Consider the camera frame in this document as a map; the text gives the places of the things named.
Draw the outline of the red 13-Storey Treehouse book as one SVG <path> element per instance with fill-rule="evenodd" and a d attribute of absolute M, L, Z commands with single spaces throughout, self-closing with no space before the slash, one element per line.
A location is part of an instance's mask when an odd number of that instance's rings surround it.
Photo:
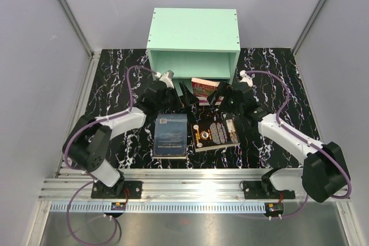
<path fill-rule="evenodd" d="M 192 78 L 191 84 L 194 96 L 208 97 L 217 90 L 219 82 L 201 78 Z"/>

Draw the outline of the black paperback book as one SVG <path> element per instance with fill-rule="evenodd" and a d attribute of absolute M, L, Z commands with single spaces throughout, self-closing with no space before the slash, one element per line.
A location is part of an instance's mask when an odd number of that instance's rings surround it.
<path fill-rule="evenodd" d="M 191 125 L 196 152 L 239 146 L 240 139 L 233 118 L 218 118 Z"/>

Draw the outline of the purple 117-Storey Treehouse book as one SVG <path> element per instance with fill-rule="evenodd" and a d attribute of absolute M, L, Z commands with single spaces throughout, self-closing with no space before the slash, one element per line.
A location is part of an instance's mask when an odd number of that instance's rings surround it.
<path fill-rule="evenodd" d="M 211 103 L 208 101 L 206 97 L 199 97 L 199 105 L 200 106 L 209 106 Z"/>

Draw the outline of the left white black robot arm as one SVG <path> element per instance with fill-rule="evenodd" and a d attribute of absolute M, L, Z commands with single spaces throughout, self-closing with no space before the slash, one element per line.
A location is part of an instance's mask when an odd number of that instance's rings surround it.
<path fill-rule="evenodd" d="M 179 86 L 179 96 L 172 81 L 174 73 L 155 73 L 155 79 L 129 107 L 112 115 L 89 118 L 82 115 L 68 138 L 62 152 L 67 166 L 71 159 L 93 178 L 95 183 L 104 185 L 104 192 L 111 198 L 118 198 L 124 192 L 125 178 L 123 173 L 114 168 L 106 155 L 110 142 L 118 135 L 132 129 L 141 128 L 148 119 L 154 119 L 160 111 L 172 111 L 187 108 L 199 103 L 199 100 L 188 90 L 184 82 Z"/>

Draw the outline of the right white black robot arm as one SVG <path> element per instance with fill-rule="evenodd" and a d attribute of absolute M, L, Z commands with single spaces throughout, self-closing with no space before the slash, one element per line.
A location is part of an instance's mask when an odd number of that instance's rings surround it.
<path fill-rule="evenodd" d="M 271 111 L 254 98 L 253 81 L 248 71 L 241 79 L 228 84 L 220 82 L 207 100 L 213 105 L 222 98 L 219 109 L 230 113 L 241 123 L 243 131 L 253 130 L 293 155 L 301 168 L 271 169 L 261 177 L 261 191 L 275 198 L 284 191 L 303 191 L 322 203 L 329 198 L 348 199 L 352 193 L 351 177 L 340 146 L 313 139 L 280 118 L 281 111 Z"/>

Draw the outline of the dark blue hardcover book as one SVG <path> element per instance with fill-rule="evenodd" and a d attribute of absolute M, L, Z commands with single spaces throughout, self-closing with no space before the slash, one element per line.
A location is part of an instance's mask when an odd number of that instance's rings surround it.
<path fill-rule="evenodd" d="M 153 155 L 155 159 L 186 158 L 187 115 L 181 113 L 160 114 L 155 120 Z"/>

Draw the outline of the mint green shelf cabinet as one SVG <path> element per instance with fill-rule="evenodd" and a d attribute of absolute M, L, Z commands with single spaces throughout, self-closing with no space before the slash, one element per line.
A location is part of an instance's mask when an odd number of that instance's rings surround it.
<path fill-rule="evenodd" d="M 146 50 L 153 71 L 173 72 L 179 95 L 180 82 L 191 89 L 192 78 L 232 83 L 240 55 L 238 13 L 156 7 Z"/>

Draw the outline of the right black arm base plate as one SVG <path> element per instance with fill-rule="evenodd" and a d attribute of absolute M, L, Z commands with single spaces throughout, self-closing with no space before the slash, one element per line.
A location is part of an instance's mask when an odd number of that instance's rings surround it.
<path fill-rule="evenodd" d="M 245 199 L 278 199 L 280 194 L 264 181 L 244 180 L 240 187 Z"/>

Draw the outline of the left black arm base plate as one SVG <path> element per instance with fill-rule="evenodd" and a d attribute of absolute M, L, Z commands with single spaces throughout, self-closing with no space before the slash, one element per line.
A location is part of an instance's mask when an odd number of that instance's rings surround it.
<path fill-rule="evenodd" d="M 102 182 L 98 181 L 92 187 L 92 199 L 140 199 L 142 195 L 143 182 L 122 181 L 115 184 L 113 187 L 107 187 Z"/>

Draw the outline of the aluminium rail frame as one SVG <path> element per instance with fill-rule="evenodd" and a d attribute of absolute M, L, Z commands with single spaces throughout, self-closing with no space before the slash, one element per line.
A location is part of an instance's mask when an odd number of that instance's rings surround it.
<path fill-rule="evenodd" d="M 142 202 L 242 202 L 243 180 L 258 180 L 267 169 L 125 169 L 127 181 L 142 182 Z M 62 168 L 56 178 L 45 179 L 38 200 L 69 200 L 81 187 L 77 200 L 90 200 L 91 178 Z"/>

